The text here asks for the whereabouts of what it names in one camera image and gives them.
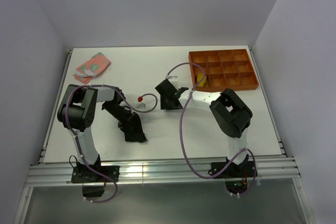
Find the aluminium side rail right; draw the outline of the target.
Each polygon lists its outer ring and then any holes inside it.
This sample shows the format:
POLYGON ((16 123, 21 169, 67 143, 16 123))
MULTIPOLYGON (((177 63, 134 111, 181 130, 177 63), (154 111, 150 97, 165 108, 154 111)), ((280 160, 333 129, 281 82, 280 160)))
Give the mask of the aluminium side rail right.
POLYGON ((277 140, 278 140, 278 144, 279 144, 279 147, 280 147, 280 150, 281 150, 281 154, 283 156, 287 156, 286 151, 285 151, 284 146, 283 146, 283 143, 282 143, 282 140, 280 138, 277 126, 276 126, 276 122, 275 122, 274 115, 272 113, 271 106, 270 106, 270 103, 269 103, 269 100, 268 100, 268 97, 267 97, 267 94, 266 94, 266 90, 265 90, 265 87, 264 87, 264 84, 263 84, 263 81, 262 81, 262 77, 261 77, 260 72, 258 70, 257 62, 256 62, 254 52, 253 52, 253 47, 248 46, 248 48, 249 48, 249 53, 250 53, 250 56, 251 56, 251 60, 253 62, 254 68, 255 68, 256 75, 258 77, 259 85, 261 86, 261 89, 262 89, 262 92, 263 92, 263 95, 264 95, 265 103, 266 103, 266 106, 267 106, 267 109, 268 109, 268 112, 269 112, 269 115, 270 115, 270 118, 271 118, 271 122, 272 122, 272 125, 273 125, 273 128, 274 128, 277 140))

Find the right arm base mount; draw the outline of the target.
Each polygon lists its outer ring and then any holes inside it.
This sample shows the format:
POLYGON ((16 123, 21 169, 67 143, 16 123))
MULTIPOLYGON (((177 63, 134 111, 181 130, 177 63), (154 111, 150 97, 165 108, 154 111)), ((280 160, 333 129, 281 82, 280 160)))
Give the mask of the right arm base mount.
POLYGON ((240 196, 248 189, 248 179, 252 178, 253 181, 255 181, 257 175, 255 163, 250 161, 247 155, 241 164, 230 164, 229 167, 215 177, 215 179, 224 179, 225 187, 228 192, 240 196))

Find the yellow sock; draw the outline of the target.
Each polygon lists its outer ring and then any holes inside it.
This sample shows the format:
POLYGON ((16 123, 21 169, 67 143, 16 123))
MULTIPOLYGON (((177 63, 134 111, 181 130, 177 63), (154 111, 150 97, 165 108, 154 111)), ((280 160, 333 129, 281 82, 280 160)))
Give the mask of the yellow sock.
POLYGON ((207 76, 200 73, 196 76, 196 84, 198 88, 208 87, 207 76))

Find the pink green patterned socks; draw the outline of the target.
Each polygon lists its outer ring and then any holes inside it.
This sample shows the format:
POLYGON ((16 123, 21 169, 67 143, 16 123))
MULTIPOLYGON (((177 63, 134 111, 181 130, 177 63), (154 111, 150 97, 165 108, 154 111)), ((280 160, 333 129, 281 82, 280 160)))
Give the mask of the pink green patterned socks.
POLYGON ((88 84, 92 79, 103 74, 110 64, 111 61, 99 52, 77 67, 73 76, 81 83, 88 84))

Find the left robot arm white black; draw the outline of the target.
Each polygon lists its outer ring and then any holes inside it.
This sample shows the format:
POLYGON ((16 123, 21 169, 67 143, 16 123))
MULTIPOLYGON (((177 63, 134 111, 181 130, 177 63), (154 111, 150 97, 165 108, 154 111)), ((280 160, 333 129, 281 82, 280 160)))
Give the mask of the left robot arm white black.
POLYGON ((126 142, 146 142, 139 115, 129 105, 122 106, 124 100, 121 89, 103 85, 86 87, 70 84, 63 96, 57 119, 74 138, 78 163, 87 164, 83 175, 91 182, 98 181, 102 176, 102 168, 96 165, 100 162, 100 156, 91 131, 97 103, 101 102, 102 109, 117 119, 126 142))

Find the black sock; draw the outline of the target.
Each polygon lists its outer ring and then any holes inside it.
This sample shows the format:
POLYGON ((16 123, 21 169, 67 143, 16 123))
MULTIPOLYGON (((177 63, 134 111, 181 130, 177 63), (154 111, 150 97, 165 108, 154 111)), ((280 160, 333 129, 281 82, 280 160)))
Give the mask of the black sock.
POLYGON ((145 137, 145 134, 143 132, 137 133, 137 132, 125 132, 124 133, 125 141, 131 142, 131 143, 145 143, 147 141, 147 138, 145 137))

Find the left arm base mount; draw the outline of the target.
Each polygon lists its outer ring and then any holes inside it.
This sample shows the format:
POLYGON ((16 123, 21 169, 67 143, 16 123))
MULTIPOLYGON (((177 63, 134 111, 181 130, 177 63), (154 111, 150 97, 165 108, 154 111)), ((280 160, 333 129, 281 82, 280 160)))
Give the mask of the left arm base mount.
POLYGON ((100 156, 89 168, 85 164, 81 164, 74 155, 69 157, 69 164, 72 167, 72 184, 82 184, 82 195, 85 200, 91 202, 107 202, 110 198, 99 200, 103 196, 107 182, 115 185, 115 192, 112 198, 117 194, 120 174, 120 166, 108 165, 102 166, 100 156))

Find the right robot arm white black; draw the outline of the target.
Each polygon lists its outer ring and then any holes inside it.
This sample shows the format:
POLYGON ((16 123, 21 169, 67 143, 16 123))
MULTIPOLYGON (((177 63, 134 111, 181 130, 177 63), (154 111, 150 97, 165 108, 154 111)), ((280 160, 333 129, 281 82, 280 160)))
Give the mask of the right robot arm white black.
POLYGON ((253 113, 232 89, 222 92, 202 92, 182 87, 177 89, 168 79, 156 87, 162 110, 181 110, 179 135, 182 153, 188 161, 183 141, 183 116, 187 108, 212 113, 221 131, 228 137, 227 170, 234 177, 245 171, 248 162, 247 130, 253 113))

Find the orange compartment tray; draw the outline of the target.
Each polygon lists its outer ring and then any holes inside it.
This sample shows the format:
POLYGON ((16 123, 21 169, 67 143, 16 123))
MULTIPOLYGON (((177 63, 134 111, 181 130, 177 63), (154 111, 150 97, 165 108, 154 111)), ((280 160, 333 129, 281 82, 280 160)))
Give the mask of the orange compartment tray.
POLYGON ((205 79, 196 88, 203 92, 255 90, 259 86, 246 49, 190 51, 192 83, 205 79))

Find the aluminium frame rail front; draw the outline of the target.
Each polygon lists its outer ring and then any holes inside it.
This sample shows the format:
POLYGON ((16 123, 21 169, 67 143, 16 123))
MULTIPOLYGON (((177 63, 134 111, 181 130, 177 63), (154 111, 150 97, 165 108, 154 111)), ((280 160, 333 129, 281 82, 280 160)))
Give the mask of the aluminium frame rail front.
MULTIPOLYGON (((143 162, 103 162, 103 166, 118 165, 118 184, 155 184, 205 182, 197 177, 183 159, 167 159, 143 162)), ((257 159, 258 179, 300 178, 297 163, 293 157, 271 157, 257 159)), ((72 186, 72 167, 67 163, 31 166, 26 187, 72 186)))

